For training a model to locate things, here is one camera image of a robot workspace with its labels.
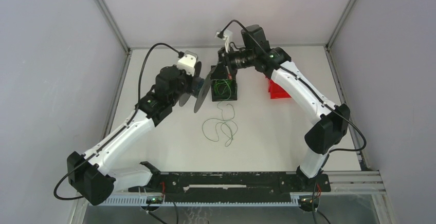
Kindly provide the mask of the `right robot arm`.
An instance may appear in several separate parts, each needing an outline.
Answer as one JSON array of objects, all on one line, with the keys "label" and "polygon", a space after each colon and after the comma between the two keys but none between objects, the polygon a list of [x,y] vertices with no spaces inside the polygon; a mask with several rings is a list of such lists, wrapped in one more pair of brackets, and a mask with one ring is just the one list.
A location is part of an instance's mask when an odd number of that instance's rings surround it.
[{"label": "right robot arm", "polygon": [[348,131],[350,109],[325,97],[300,72],[284,49],[270,46],[258,24],[241,29],[242,48],[231,47],[233,34],[227,27],[217,31],[215,36],[224,41],[218,54],[227,78],[234,79],[239,69],[254,67],[286,91],[306,112],[313,127],[304,136],[308,150],[297,168],[297,184],[301,190],[311,191],[318,183],[317,176],[328,154]]}]

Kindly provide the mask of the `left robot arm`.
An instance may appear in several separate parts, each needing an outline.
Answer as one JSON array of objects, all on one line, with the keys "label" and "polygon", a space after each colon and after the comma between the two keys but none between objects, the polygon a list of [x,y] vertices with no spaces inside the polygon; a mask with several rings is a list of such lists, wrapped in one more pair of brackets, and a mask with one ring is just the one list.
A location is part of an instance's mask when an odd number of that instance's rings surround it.
[{"label": "left robot arm", "polygon": [[188,74],[176,65],[167,66],[156,76],[155,84],[139,99],[130,117],[94,147],[67,157],[68,183],[89,203],[97,206],[113,192],[142,186],[153,192],[161,178],[143,164],[113,169],[116,160],[139,138],[154,129],[179,102],[198,97],[204,79],[199,76],[202,64],[196,63]]}]

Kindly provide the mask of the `dark grey cable spool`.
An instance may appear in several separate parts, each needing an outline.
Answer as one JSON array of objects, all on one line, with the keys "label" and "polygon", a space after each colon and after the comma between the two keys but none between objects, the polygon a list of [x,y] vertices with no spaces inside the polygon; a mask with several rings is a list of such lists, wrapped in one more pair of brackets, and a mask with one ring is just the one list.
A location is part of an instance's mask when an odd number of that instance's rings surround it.
[{"label": "dark grey cable spool", "polygon": [[[196,101],[195,101],[195,105],[194,105],[194,113],[197,113],[200,110],[200,108],[203,105],[204,100],[209,92],[210,86],[212,85],[211,74],[212,74],[212,72],[209,71],[205,78],[201,78],[201,89],[199,91],[198,96],[195,97]],[[193,97],[193,96],[187,96],[187,95],[182,94],[179,101],[178,101],[179,106],[183,107],[188,102],[190,97]]]}]

